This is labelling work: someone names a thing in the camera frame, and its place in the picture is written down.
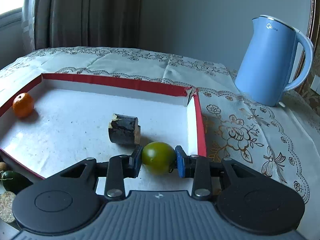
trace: brown curtain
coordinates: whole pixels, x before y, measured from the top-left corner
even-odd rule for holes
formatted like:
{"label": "brown curtain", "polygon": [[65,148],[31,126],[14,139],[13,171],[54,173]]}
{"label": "brown curtain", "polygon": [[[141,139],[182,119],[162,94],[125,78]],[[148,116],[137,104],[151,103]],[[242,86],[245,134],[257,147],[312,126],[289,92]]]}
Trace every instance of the brown curtain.
{"label": "brown curtain", "polygon": [[135,48],[139,12],[140,0],[25,0],[24,46]]}

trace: orange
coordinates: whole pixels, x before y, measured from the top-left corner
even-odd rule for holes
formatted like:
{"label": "orange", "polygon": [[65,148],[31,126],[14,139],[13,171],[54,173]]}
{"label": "orange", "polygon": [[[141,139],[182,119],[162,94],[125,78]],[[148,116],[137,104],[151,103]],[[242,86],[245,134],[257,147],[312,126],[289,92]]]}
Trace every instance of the orange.
{"label": "orange", "polygon": [[28,93],[17,95],[12,104],[13,112],[19,118],[24,118],[30,115],[34,107],[35,102]]}

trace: brand logo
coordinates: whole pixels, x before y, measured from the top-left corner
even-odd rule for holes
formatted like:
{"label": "brand logo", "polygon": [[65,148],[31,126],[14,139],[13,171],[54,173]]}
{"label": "brand logo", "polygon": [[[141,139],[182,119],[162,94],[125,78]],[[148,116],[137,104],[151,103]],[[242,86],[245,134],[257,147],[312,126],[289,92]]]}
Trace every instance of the brand logo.
{"label": "brand logo", "polygon": [[276,29],[275,27],[273,27],[272,25],[271,25],[271,23],[267,23],[267,29],[273,29],[273,30],[275,30],[275,31],[278,31],[278,29]]}
{"label": "brand logo", "polygon": [[160,198],[164,197],[164,195],[162,195],[161,193],[158,193],[157,195],[155,195],[155,197],[156,197],[157,199],[160,199]]}

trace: light switch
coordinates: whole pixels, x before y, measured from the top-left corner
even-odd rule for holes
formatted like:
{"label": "light switch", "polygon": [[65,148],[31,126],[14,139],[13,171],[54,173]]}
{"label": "light switch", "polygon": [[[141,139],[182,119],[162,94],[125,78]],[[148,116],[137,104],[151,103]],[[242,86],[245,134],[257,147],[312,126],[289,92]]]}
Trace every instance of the light switch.
{"label": "light switch", "polygon": [[318,95],[320,95],[320,77],[318,77],[317,75],[315,75],[313,82],[310,86],[310,88],[316,92]]}

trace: tablecloth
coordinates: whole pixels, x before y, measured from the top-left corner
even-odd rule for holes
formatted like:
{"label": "tablecloth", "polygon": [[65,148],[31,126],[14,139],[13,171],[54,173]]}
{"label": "tablecloth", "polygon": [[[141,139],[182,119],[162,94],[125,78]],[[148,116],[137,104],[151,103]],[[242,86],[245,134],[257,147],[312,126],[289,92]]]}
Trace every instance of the tablecloth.
{"label": "tablecloth", "polygon": [[230,156],[297,191],[306,205],[298,231],[320,239],[320,117],[295,91],[285,107],[246,98],[224,65],[125,48],[48,48],[0,70],[0,105],[40,73],[105,75],[198,88],[207,156]]}

